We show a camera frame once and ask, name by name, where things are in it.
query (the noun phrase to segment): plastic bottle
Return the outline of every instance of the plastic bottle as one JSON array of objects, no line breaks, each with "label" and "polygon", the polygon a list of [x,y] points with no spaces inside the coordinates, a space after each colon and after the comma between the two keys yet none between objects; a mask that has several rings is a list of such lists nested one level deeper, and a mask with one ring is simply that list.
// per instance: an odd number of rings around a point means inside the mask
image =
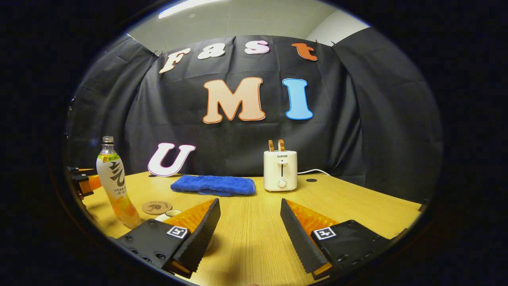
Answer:
[{"label": "plastic bottle", "polygon": [[102,137],[102,146],[96,162],[101,184],[108,195],[116,217],[127,227],[135,228],[141,224],[141,218],[127,195],[123,163],[113,149],[113,137]]}]

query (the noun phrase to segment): ceiling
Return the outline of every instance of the ceiling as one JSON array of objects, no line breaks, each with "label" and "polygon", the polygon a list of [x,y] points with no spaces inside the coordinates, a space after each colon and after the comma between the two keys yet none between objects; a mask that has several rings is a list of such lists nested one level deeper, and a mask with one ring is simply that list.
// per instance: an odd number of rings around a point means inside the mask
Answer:
[{"label": "ceiling", "polygon": [[156,54],[226,36],[305,39],[336,10],[336,7],[314,0],[224,0],[189,8],[163,19],[156,13],[128,33],[148,49],[157,51]]}]

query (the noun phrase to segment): blue towel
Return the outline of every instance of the blue towel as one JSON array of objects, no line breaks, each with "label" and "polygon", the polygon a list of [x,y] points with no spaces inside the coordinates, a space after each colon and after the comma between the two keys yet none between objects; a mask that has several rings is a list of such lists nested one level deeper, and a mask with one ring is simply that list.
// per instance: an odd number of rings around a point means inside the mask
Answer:
[{"label": "blue towel", "polygon": [[197,192],[218,196],[253,195],[256,186],[252,179],[185,175],[171,184],[175,192]]}]

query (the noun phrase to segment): power cord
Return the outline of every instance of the power cord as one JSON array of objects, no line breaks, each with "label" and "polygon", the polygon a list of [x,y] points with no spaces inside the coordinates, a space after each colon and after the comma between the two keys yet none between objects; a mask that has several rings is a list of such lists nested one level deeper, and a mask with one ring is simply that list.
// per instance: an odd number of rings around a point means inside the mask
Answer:
[{"label": "power cord", "polygon": [[325,172],[325,171],[323,171],[323,170],[320,170],[320,169],[312,169],[312,170],[308,170],[308,171],[305,171],[305,172],[299,172],[299,173],[297,173],[297,174],[305,174],[305,173],[312,172],[312,171],[320,171],[320,172],[325,173],[325,174],[327,174],[327,175],[329,175],[329,176],[330,176],[330,174],[329,174],[329,173],[327,173],[327,172]]}]

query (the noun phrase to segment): white wall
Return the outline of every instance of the white wall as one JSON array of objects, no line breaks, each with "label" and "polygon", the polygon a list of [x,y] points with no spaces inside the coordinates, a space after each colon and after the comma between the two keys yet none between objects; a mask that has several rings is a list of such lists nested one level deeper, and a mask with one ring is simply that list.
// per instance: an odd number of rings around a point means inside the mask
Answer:
[{"label": "white wall", "polygon": [[347,36],[369,27],[366,23],[352,15],[337,10],[330,14],[319,24],[314,31],[310,32],[306,40],[317,40],[319,43],[332,46]]}]

